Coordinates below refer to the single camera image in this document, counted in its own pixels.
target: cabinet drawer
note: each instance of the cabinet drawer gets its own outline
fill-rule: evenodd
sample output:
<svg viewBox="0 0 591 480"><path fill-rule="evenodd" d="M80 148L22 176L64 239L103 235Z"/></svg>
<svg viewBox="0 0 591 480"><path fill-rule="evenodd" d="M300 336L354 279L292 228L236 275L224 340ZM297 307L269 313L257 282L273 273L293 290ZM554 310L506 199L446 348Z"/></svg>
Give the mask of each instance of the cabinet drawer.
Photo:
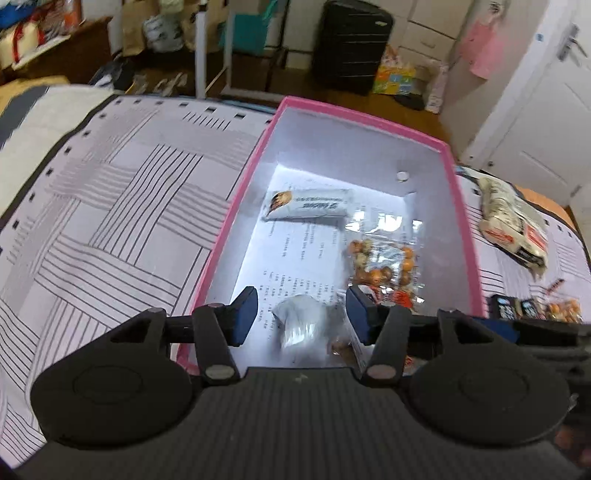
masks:
<svg viewBox="0 0 591 480"><path fill-rule="evenodd" d="M472 0L418 0L412 22L457 38Z"/></svg>
<svg viewBox="0 0 591 480"><path fill-rule="evenodd" d="M402 38L403 47L437 60L447 60L453 44L453 39L411 22Z"/></svg>
<svg viewBox="0 0 591 480"><path fill-rule="evenodd" d="M396 17L408 18L413 2L414 0L372 0L371 3Z"/></svg>
<svg viewBox="0 0 591 480"><path fill-rule="evenodd" d="M402 44L407 25L408 20L406 18L394 17L394 28L392 29L390 39L388 40L388 44L392 48L398 48Z"/></svg>
<svg viewBox="0 0 591 480"><path fill-rule="evenodd" d="M398 56L404 63L411 63L415 67L429 67L433 64L433 59L421 53L407 50L404 47L398 49Z"/></svg>

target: hanging clothes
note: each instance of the hanging clothes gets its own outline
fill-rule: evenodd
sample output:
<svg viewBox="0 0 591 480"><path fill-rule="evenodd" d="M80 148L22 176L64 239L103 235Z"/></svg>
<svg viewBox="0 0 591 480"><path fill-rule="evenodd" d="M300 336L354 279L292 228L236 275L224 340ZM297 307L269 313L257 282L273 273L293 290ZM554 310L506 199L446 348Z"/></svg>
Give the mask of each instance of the hanging clothes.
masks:
<svg viewBox="0 0 591 480"><path fill-rule="evenodd" d="M470 72L488 80L501 65L504 42L499 35L502 14L487 12L470 27L460 43L460 55L470 64Z"/></svg>

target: door handle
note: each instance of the door handle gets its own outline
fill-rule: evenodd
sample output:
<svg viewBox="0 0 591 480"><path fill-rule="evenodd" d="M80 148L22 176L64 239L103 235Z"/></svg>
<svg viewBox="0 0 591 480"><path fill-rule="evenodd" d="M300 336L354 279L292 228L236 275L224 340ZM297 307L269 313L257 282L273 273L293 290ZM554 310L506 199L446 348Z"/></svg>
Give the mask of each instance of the door handle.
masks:
<svg viewBox="0 0 591 480"><path fill-rule="evenodd" d="M586 59L589 58L589 55L587 55L587 52L585 51L585 49L582 47L582 45L579 43L579 41L576 38L571 38L570 42L573 45L577 45L579 51L585 56Z"/></svg>
<svg viewBox="0 0 591 480"><path fill-rule="evenodd" d="M572 24L569 28L570 29L564 38L564 42L562 43L562 48L560 49L560 52L558 54L558 59L560 61L565 61L566 58L569 56L569 53L572 50L573 45L576 45L579 51L585 56L585 58L588 59L589 55L577 40L577 35L579 35L580 31L579 26Z"/></svg>

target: plastic bag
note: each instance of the plastic bag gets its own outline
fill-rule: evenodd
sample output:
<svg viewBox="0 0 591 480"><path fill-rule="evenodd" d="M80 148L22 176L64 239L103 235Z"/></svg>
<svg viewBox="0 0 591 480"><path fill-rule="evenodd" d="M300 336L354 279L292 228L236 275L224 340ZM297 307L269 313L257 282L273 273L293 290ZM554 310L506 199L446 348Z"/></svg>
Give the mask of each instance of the plastic bag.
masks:
<svg viewBox="0 0 591 480"><path fill-rule="evenodd" d="M175 15L157 15L144 22L144 34L148 46L156 53L177 51L183 48L183 32Z"/></svg>
<svg viewBox="0 0 591 480"><path fill-rule="evenodd" d="M342 364L332 344L342 333L344 317L334 305L308 295L296 295L273 308L282 326L281 349L298 367L329 367Z"/></svg>
<svg viewBox="0 0 591 480"><path fill-rule="evenodd" d="M423 223L416 220L415 193L399 212L359 208L346 225L352 259L350 283L367 286L381 304L420 311L420 251Z"/></svg>
<svg viewBox="0 0 591 480"><path fill-rule="evenodd" d="M548 237L540 214L502 180L485 176L478 185L482 191L482 235L541 277L548 266Z"/></svg>
<svg viewBox="0 0 591 480"><path fill-rule="evenodd" d="M286 190L275 192L265 208L265 220L345 217L349 190Z"/></svg>

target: paper bag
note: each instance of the paper bag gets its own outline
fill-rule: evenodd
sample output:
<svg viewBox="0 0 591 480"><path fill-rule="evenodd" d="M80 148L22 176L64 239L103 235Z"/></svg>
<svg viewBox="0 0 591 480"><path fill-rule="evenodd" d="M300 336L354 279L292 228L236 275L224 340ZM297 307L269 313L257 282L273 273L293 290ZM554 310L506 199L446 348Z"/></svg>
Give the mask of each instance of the paper bag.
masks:
<svg viewBox="0 0 591 480"><path fill-rule="evenodd" d="M123 28L124 57L138 55L145 50L144 21L157 14L157 5L152 0L126 2L123 5L121 23Z"/></svg>

